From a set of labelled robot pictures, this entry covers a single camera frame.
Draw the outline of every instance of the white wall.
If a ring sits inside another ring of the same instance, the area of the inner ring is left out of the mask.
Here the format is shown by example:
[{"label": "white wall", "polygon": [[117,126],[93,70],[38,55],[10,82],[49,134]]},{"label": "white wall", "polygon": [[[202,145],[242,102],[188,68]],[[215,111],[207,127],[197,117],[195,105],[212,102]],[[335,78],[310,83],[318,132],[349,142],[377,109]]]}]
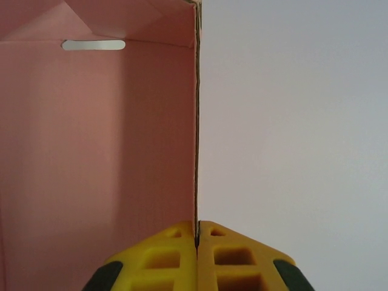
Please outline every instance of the white wall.
[{"label": "white wall", "polygon": [[204,0],[199,217],[388,288],[388,1]]}]

